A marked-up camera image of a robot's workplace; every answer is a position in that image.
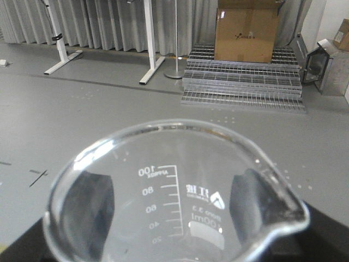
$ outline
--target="metal grating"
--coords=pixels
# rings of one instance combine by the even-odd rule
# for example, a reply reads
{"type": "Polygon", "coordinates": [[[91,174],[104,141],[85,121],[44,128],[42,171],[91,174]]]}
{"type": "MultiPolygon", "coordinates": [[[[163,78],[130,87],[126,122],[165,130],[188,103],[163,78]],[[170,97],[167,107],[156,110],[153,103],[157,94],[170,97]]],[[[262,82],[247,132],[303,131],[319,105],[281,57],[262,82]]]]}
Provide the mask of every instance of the metal grating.
{"type": "Polygon", "coordinates": [[[213,45],[195,45],[183,77],[182,104],[305,112],[300,67],[290,47],[275,48],[271,63],[214,60],[213,45]]]}
{"type": "Polygon", "coordinates": [[[184,91],[182,104],[238,106],[262,110],[306,113],[302,100],[262,95],[231,95],[184,91]]]}
{"type": "MultiPolygon", "coordinates": [[[[198,44],[192,49],[189,60],[214,60],[214,45],[198,44]]],[[[298,65],[296,55],[291,47],[275,47],[273,50],[272,64],[293,64],[298,65]]]]}

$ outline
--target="white wall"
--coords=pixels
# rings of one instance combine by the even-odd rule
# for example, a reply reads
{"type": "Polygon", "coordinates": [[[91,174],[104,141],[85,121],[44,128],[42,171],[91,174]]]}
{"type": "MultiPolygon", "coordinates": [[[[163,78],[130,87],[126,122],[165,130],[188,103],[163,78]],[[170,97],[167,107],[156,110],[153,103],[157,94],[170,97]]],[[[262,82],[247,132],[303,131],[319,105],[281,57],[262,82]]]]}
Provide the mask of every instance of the white wall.
{"type": "Polygon", "coordinates": [[[302,28],[308,50],[322,39],[333,39],[344,18],[349,19],[349,0],[312,0],[302,28]]]}
{"type": "Polygon", "coordinates": [[[327,0],[316,41],[334,39],[344,18],[349,19],[349,0],[327,0]]]}
{"type": "Polygon", "coordinates": [[[316,39],[325,6],[326,0],[312,0],[310,9],[304,20],[302,36],[308,51],[311,51],[316,45],[316,39]]]}

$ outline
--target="gray floor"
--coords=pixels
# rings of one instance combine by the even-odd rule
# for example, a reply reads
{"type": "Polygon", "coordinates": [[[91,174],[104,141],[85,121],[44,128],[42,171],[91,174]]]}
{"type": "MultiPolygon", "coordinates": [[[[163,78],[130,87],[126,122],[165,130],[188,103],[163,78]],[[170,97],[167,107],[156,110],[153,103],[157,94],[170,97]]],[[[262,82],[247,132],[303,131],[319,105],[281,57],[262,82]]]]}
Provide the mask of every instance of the gray floor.
{"type": "Polygon", "coordinates": [[[124,127],[162,118],[218,123],[256,142],[299,195],[349,226],[349,106],[344,97],[304,89],[306,115],[180,105],[180,81],[163,71],[146,86],[146,54],[84,50],[50,76],[50,46],[0,42],[0,246],[21,235],[45,209],[60,169],[92,142],[124,127]],[[47,176],[35,179],[47,170],[47,176]]]}

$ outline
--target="gray curtain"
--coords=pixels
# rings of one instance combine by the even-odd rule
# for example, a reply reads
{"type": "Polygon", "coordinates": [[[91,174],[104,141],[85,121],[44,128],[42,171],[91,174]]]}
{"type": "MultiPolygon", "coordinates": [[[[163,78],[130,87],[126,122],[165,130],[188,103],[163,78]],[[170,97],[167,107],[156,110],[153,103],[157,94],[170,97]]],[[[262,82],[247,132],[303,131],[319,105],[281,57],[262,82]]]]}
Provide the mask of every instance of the gray curtain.
{"type": "MultiPolygon", "coordinates": [[[[286,45],[302,26],[310,0],[287,0],[280,13],[277,45],[286,45]]],[[[142,0],[55,0],[66,44],[104,50],[147,50],[142,0]]],[[[195,43],[214,43],[218,0],[178,0],[179,53],[195,43]]],[[[153,0],[156,49],[175,52],[175,2],[153,0]]],[[[0,0],[0,26],[7,43],[53,44],[49,17],[42,0],[0,0]]]]}
{"type": "Polygon", "coordinates": [[[288,45],[302,30],[312,0],[286,0],[280,10],[276,46],[288,45]]]}

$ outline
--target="printed number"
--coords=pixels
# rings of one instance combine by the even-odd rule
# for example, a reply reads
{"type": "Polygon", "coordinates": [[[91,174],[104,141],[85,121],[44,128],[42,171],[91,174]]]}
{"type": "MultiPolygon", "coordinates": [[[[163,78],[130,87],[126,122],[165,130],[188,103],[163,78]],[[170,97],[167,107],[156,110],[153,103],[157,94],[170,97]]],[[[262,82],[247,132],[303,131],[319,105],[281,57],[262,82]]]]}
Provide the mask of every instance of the printed number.
{"type": "Polygon", "coordinates": [[[144,175],[148,175],[150,174],[151,172],[154,172],[155,171],[155,167],[152,165],[152,166],[147,166],[145,168],[141,168],[140,170],[138,170],[138,175],[139,176],[144,176],[144,175]]]}
{"type": "Polygon", "coordinates": [[[152,240],[153,245],[159,242],[161,242],[161,236],[158,236],[152,240]]]}
{"type": "Polygon", "coordinates": [[[160,225],[160,224],[159,224],[158,222],[155,221],[154,223],[150,223],[150,224],[149,224],[149,228],[150,228],[150,229],[154,229],[154,228],[156,228],[158,225],[160,225]]]}
{"type": "Polygon", "coordinates": [[[149,214],[151,212],[154,212],[156,209],[157,209],[156,205],[147,206],[146,213],[149,214]]]}
{"type": "Polygon", "coordinates": [[[153,187],[148,187],[142,190],[142,195],[146,196],[154,192],[153,187]]]}

